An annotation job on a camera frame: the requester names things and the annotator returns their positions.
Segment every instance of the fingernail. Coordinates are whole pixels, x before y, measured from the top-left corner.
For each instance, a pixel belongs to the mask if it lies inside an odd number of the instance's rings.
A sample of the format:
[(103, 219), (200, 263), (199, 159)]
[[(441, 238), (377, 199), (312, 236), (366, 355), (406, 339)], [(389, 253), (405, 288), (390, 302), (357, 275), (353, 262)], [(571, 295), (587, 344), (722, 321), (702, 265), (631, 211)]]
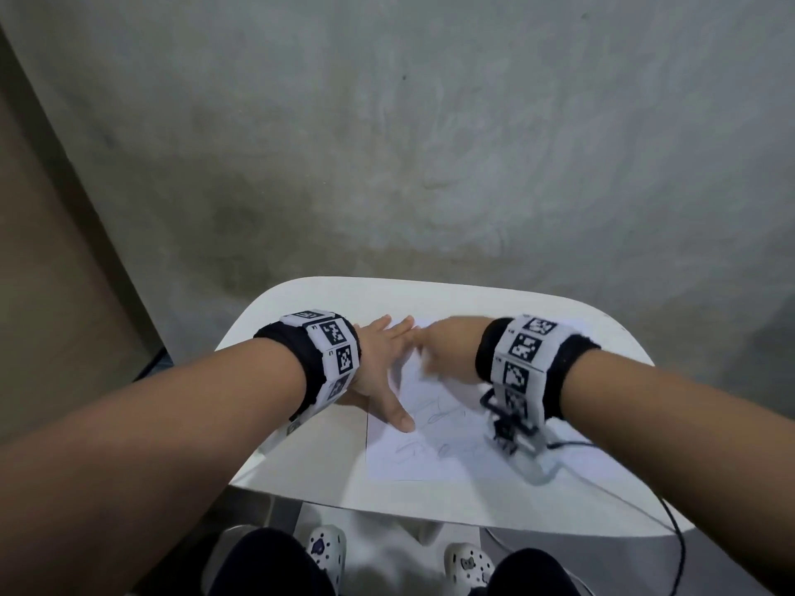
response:
[(400, 430), (404, 433), (410, 433), (414, 430), (414, 420), (411, 416), (403, 416), (400, 420)]

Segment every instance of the shoe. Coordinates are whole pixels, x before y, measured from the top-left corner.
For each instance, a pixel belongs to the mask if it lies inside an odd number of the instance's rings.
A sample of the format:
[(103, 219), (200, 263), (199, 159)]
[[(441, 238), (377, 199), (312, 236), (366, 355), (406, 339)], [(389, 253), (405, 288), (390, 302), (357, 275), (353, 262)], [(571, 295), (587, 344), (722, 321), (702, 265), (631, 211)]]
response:
[(453, 596), (485, 588), (493, 572), (489, 555), (471, 543), (451, 543), (444, 549), (444, 576)]
[(345, 569), (345, 534), (334, 525), (323, 525), (309, 536), (306, 551), (312, 556), (321, 571), (332, 581), (334, 593), (340, 593)]

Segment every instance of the black wristband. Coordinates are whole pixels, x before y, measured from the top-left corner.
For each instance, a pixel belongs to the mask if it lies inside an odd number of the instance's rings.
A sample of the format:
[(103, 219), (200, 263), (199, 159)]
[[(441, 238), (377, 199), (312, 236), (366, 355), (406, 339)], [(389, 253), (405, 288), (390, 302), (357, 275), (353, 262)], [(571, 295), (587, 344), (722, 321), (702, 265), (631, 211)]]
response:
[(486, 330), (483, 330), (478, 353), (475, 355), (475, 371), (484, 383), (491, 384), (491, 363), (494, 360), (494, 350), (497, 349), (497, 343), (512, 320), (513, 318), (498, 318), (489, 324)]
[[(351, 330), (353, 338), (356, 340), (356, 349), (359, 350), (359, 359), (362, 359), (362, 345), (359, 342), (359, 336), (356, 334), (356, 329), (353, 325), (343, 318), (343, 316), (335, 314), (334, 318), (340, 318), (348, 330)], [(327, 322), (328, 317), (320, 320)], [(317, 394), (320, 388), (326, 382), (326, 374), (323, 371), (323, 355), (315, 347), (315, 344), (309, 338), (306, 327), (313, 322), (307, 322), (303, 327), (292, 327), (282, 322), (273, 322), (267, 326), (260, 328), (254, 335), (255, 339), (270, 339), (282, 343), (289, 349), (293, 355), (301, 363), (301, 368), (304, 369), (304, 376), (306, 377), (306, 392), (304, 393), (304, 400), (301, 402), (301, 407), (296, 410), (295, 414), (290, 417), (290, 422), (294, 421), (298, 416), (309, 409), (317, 401)]]
[(565, 420), (561, 410), (563, 381), (566, 380), (569, 370), (580, 359), (582, 354), (592, 349), (602, 348), (588, 337), (583, 337), (581, 334), (573, 334), (563, 341), (561, 348), (557, 350), (557, 354), (552, 360), (549, 370), (547, 370), (546, 384), (544, 385), (542, 404), (544, 405), (545, 421), (550, 418)]

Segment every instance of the wristband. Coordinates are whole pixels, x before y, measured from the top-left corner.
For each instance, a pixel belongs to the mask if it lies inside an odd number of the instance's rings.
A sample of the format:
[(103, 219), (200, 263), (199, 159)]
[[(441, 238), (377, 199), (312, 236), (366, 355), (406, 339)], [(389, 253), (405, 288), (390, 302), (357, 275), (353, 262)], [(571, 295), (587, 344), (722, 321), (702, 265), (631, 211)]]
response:
[(362, 349), (359, 336), (348, 320), (317, 309), (284, 315), (278, 322), (258, 330), (254, 338), (282, 343), (295, 355), (306, 378), (301, 406), (287, 425), (264, 441), (259, 449), (265, 453), (342, 397), (359, 368)]
[(494, 385), (499, 407), (537, 427), (549, 418), (563, 419), (561, 390), (566, 375), (583, 353), (598, 348), (560, 322), (531, 315), (501, 318), (483, 331), (475, 370)]

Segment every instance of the wire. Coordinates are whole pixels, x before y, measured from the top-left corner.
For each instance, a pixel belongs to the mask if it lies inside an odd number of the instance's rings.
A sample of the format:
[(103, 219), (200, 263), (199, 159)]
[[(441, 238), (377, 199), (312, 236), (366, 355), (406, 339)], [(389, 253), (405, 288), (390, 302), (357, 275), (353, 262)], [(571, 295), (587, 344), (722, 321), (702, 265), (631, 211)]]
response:
[[(506, 544), (504, 541), (500, 540), (500, 539), (499, 539), (499, 538), (498, 538), (498, 537), (497, 537), (497, 536), (494, 534), (494, 532), (493, 532), (493, 531), (491, 531), (491, 529), (489, 529), (488, 527), (484, 527), (484, 529), (486, 530), (486, 533), (488, 533), (488, 534), (489, 534), (489, 536), (492, 538), (492, 540), (494, 540), (494, 541), (497, 543), (497, 545), (498, 545), (498, 546), (500, 546), (500, 547), (501, 547), (503, 550), (505, 550), (505, 551), (506, 551), (508, 554), (512, 554), (512, 553), (515, 551), (515, 549), (514, 549), (514, 548), (509, 548), (509, 547), (508, 547), (508, 544)], [(591, 594), (591, 596), (596, 596), (596, 594), (594, 594), (594, 592), (591, 590), (591, 588), (590, 588), (590, 587), (588, 587), (588, 584), (587, 584), (586, 582), (582, 581), (582, 579), (581, 579), (581, 578), (579, 578), (577, 575), (573, 574), (573, 573), (572, 573), (570, 570), (568, 570), (566, 567), (563, 567), (563, 570), (564, 570), (564, 571), (566, 571), (566, 574), (567, 574), (569, 577), (571, 577), (571, 578), (572, 578), (572, 579), (574, 579), (575, 581), (578, 581), (578, 582), (580, 583), (580, 585), (581, 585), (583, 588), (585, 588), (585, 591), (586, 591), (586, 592), (588, 592), (589, 594)]]
[[(560, 450), (562, 447), (568, 447), (568, 446), (593, 447), (597, 450), (601, 450), (601, 448), (598, 445), (596, 445), (595, 443), (591, 443), (590, 441), (558, 441), (550, 443), (547, 446), (547, 448), (550, 450)], [(670, 596), (675, 596), (675, 594), (679, 590), (679, 584), (682, 580), (682, 574), (684, 573), (684, 561), (687, 559), (688, 550), (687, 546), (684, 543), (684, 535), (682, 535), (682, 530), (679, 529), (679, 523), (677, 522), (677, 519), (673, 516), (673, 512), (671, 512), (671, 508), (668, 506), (668, 503), (665, 500), (663, 500), (654, 490), (652, 490), (651, 488), (649, 489), (651, 490), (651, 493), (654, 494), (654, 497), (660, 501), (660, 504), (662, 504), (662, 508), (665, 510), (665, 513), (668, 515), (668, 518), (671, 520), (671, 525), (673, 526), (673, 532), (676, 533), (677, 539), (679, 540), (679, 567), (677, 568), (677, 575), (673, 579), (673, 586), (671, 587), (670, 591)]]

